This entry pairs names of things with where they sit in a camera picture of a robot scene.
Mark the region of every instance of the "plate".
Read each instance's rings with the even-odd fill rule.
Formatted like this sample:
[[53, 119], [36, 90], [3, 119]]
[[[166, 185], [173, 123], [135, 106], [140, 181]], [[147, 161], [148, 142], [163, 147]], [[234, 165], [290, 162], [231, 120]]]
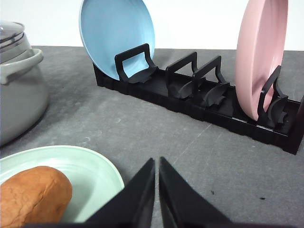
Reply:
[[124, 188], [118, 170], [108, 159], [82, 147], [39, 147], [5, 157], [0, 163], [1, 184], [18, 172], [41, 165], [63, 172], [73, 186], [73, 196], [62, 222], [85, 222]]
[[[250, 0], [248, 2], [237, 43], [236, 91], [243, 111], [257, 120], [257, 107], [262, 88], [282, 64], [288, 0]], [[273, 88], [264, 102], [267, 111]]]
[[[94, 64], [119, 80], [115, 55], [148, 43], [153, 57], [155, 36], [150, 14], [142, 0], [84, 0], [79, 16], [80, 36]], [[141, 53], [123, 62], [131, 77], [146, 69]]]

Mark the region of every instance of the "plate rim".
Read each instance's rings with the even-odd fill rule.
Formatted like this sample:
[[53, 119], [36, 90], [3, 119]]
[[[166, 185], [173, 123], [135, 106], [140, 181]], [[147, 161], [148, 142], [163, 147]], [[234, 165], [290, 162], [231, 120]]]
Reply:
[[124, 185], [124, 182], [123, 182], [123, 179], [121, 177], [121, 174], [120, 172], [118, 171], [118, 169], [114, 166], [114, 164], [109, 160], [107, 159], [104, 155], [96, 152], [96, 151], [93, 151], [91, 149], [88, 149], [88, 148], [85, 148], [85, 147], [81, 147], [81, 146], [72, 146], [72, 145], [51, 145], [51, 146], [42, 146], [42, 147], [35, 147], [35, 148], [32, 148], [32, 149], [28, 149], [28, 150], [24, 150], [24, 151], [20, 151], [20, 152], [17, 152], [17, 153], [14, 153], [14, 154], [11, 154], [9, 156], [6, 156], [4, 158], [1, 158], [0, 159], [0, 166], [1, 166], [1, 163], [4, 161], [4, 160], [7, 160], [7, 159], [10, 159], [12, 157], [15, 157], [15, 156], [18, 156], [18, 155], [21, 155], [21, 154], [24, 154], [24, 153], [27, 153], [27, 152], [31, 152], [31, 151], [36, 151], [36, 150], [41, 150], [41, 149], [47, 149], [47, 148], [74, 148], [74, 149], [80, 149], [80, 150], [83, 150], [83, 151], [86, 151], [88, 153], [91, 153], [97, 157], [99, 157], [100, 159], [103, 159], [104, 161], [106, 161], [107, 164], [109, 164], [111, 166], [111, 168], [114, 170], [120, 184], [121, 184], [121, 188], [123, 189], [125, 187]]

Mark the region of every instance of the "black dish rack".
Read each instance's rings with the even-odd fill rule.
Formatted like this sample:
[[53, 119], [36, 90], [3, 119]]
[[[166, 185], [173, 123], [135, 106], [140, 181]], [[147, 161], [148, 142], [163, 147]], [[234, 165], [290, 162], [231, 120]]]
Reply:
[[[145, 54], [149, 67], [128, 78], [123, 61], [140, 53]], [[192, 76], [176, 73], [188, 63], [191, 63]], [[98, 86], [207, 121], [240, 135], [247, 135], [254, 140], [278, 146], [291, 154], [298, 151], [304, 135], [304, 96], [298, 102], [289, 100], [282, 93], [277, 84], [281, 66], [275, 69], [262, 89], [257, 110], [259, 119], [254, 121], [242, 111], [235, 87], [221, 74], [221, 56], [198, 68], [197, 53], [193, 52], [171, 64], [166, 70], [161, 70], [150, 57], [149, 45], [143, 44], [116, 55], [115, 64], [120, 81], [110, 78], [93, 64]], [[205, 78], [214, 68], [218, 82]], [[265, 112], [265, 96], [272, 85], [275, 93], [268, 111]]]

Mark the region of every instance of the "gray pot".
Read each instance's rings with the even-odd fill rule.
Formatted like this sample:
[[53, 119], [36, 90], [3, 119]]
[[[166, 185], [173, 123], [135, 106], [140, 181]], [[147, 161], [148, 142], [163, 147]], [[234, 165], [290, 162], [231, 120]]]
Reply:
[[48, 89], [38, 63], [42, 51], [32, 49], [24, 26], [0, 22], [0, 145], [25, 132], [44, 113]]

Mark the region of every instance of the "white wall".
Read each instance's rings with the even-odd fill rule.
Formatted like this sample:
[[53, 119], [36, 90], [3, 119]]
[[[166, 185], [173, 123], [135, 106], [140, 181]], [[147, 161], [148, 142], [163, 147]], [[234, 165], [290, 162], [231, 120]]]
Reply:
[[[82, 46], [82, 0], [0, 0], [1, 19], [26, 26], [32, 45]], [[144, 0], [157, 48], [236, 49], [247, 0]], [[289, 0], [286, 50], [304, 50], [304, 0]]]

